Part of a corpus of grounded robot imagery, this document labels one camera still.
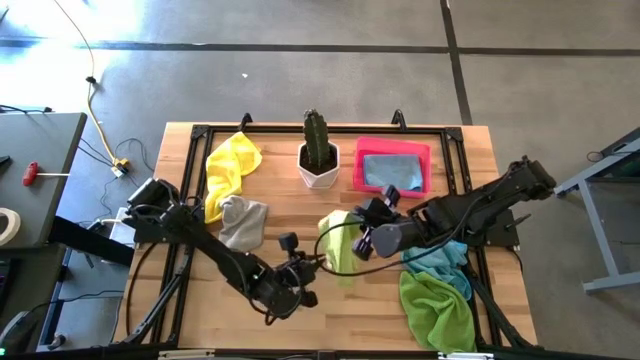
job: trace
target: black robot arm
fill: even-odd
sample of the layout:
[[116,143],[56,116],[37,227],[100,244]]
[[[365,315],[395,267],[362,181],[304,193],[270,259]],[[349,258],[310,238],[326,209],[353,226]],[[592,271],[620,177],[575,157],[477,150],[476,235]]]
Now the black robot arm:
[[468,245],[480,245],[482,235],[498,215],[520,201],[548,198],[555,185],[539,162],[525,156],[511,163],[502,177],[462,195],[425,201],[406,216],[395,211],[400,195],[388,186],[383,190],[386,200],[370,199],[354,210],[364,219],[364,234],[353,252],[367,260],[375,249],[386,258],[414,246],[436,246],[452,237]]
[[[322,260],[296,251],[298,239],[294,233],[280,236],[280,246],[288,260],[275,268],[252,253],[228,248],[207,231],[201,204],[187,205],[178,201],[177,189],[164,180],[148,179],[127,200],[127,217],[123,222],[136,229],[136,243],[172,243],[193,246],[218,265],[227,283],[246,297],[251,306],[265,315],[270,325],[275,319],[288,318],[298,306],[314,307],[315,293],[305,286],[315,280],[317,264]],[[160,295],[142,324],[124,342],[137,343],[146,335],[159,310],[184,281],[183,267]],[[262,304],[264,310],[253,303]]]

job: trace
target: red screwdriver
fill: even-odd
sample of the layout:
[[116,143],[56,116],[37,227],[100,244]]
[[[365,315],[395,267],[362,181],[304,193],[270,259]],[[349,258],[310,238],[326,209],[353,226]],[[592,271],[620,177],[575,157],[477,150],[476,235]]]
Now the red screwdriver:
[[30,186],[36,180],[36,176],[69,176],[69,174],[57,174],[57,173],[39,173],[38,172],[38,163],[32,162],[27,166],[27,170],[24,171],[24,175],[22,175],[22,185]]

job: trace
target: blue cloth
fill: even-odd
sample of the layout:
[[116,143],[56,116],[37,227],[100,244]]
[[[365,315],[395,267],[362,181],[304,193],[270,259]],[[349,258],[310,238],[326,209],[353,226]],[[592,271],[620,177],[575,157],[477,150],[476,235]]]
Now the blue cloth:
[[364,183],[422,191],[420,159],[417,155],[365,155]]
[[[425,248],[413,247],[402,252],[402,260],[422,254]],[[453,286],[465,300],[471,299],[471,285],[458,266],[466,265],[467,245],[457,241],[449,241],[441,249],[404,266],[412,274],[426,272],[434,278]]]

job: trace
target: green cactus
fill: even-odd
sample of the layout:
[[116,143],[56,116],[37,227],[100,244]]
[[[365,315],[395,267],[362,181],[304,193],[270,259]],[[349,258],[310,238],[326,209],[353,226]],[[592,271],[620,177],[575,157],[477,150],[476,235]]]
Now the green cactus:
[[307,143],[309,162],[320,169],[329,162],[329,130],[324,116],[316,109],[304,113],[304,140]]

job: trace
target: white pot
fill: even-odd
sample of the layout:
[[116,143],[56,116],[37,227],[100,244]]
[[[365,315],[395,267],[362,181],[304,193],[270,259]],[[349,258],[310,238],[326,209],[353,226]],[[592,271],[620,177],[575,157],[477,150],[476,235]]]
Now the white pot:
[[305,144],[300,144],[300,146],[298,146],[298,171],[300,171],[300,176],[302,176],[302,180],[304,180],[304,183],[307,184],[308,187],[312,188],[312,189],[328,189],[331,187],[331,185],[333,185],[333,183],[336,181],[336,178],[338,177],[338,173],[340,172],[340,147],[334,143],[332,143],[331,141],[329,141],[329,146],[333,147],[336,149],[336,167],[334,167],[333,169],[320,174],[320,175],[316,175],[310,171],[308,171],[307,169],[303,168],[302,166],[300,166],[300,153],[302,152],[302,148],[305,146]]

